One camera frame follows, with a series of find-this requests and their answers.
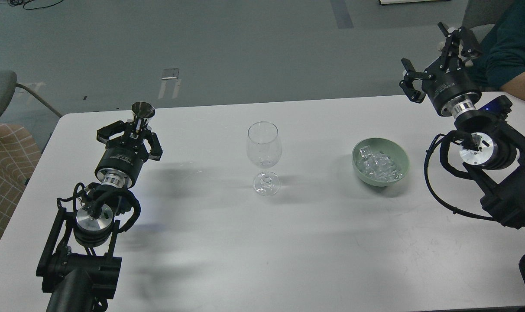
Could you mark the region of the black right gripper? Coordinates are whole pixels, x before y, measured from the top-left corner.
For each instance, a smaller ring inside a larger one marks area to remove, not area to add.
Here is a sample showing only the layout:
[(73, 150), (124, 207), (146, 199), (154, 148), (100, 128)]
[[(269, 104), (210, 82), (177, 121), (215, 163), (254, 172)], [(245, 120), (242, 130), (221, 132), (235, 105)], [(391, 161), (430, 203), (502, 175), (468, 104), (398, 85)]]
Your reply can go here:
[[(409, 59), (401, 59), (405, 73), (399, 87), (410, 101), (422, 103), (426, 93), (437, 115), (458, 118), (463, 113), (475, 111), (482, 96), (463, 67), (482, 57), (483, 50), (470, 29), (464, 26), (449, 29), (443, 22), (437, 27), (445, 36), (438, 67), (429, 66), (425, 72), (418, 72)], [(416, 80), (423, 81), (423, 91), (415, 89)]]

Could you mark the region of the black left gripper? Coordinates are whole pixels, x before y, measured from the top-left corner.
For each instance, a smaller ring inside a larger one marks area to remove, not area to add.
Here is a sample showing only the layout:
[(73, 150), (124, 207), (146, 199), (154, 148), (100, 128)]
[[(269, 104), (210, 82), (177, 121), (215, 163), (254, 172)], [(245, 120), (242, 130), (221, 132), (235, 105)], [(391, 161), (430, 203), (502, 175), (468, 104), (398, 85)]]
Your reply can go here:
[[(95, 169), (96, 178), (103, 184), (130, 189), (135, 186), (143, 164), (160, 161), (163, 148), (157, 133), (145, 126), (134, 138), (132, 123), (116, 121), (97, 130), (97, 141), (105, 144), (104, 154)], [(150, 150), (147, 152), (144, 141)]]

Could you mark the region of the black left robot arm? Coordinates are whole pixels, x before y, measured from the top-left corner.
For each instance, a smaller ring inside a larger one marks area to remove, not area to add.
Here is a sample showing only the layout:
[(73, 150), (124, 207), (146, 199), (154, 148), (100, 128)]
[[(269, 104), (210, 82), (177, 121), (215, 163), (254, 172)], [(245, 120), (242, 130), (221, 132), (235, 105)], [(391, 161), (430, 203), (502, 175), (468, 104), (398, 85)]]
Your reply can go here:
[(57, 214), (36, 269), (48, 312), (104, 312), (114, 298), (122, 265), (117, 237), (138, 221), (141, 206), (131, 191), (148, 160), (163, 150), (148, 117), (118, 121), (97, 131), (105, 151), (97, 182), (79, 182), (58, 198)]

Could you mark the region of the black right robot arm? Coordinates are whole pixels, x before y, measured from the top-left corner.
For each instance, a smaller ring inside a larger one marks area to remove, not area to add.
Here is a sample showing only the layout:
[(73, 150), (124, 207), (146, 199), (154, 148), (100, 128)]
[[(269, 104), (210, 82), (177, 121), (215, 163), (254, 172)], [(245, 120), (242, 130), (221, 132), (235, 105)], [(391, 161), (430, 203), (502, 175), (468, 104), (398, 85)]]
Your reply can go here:
[[(399, 82), (410, 101), (421, 103), (428, 98), (437, 115), (454, 118), (455, 130), (437, 134), (426, 150), (426, 186), (434, 199), (455, 215), (525, 228), (525, 136), (506, 120), (512, 101), (500, 95), (477, 108), (482, 92), (465, 68), (468, 61), (482, 55), (476, 36), (464, 26), (437, 26), (445, 38), (440, 56), (422, 72), (403, 58), (405, 73)], [(450, 205), (435, 193), (428, 174), (435, 150), (439, 150), (440, 164), (447, 172), (479, 186), (483, 192), (480, 205), (487, 216)]]

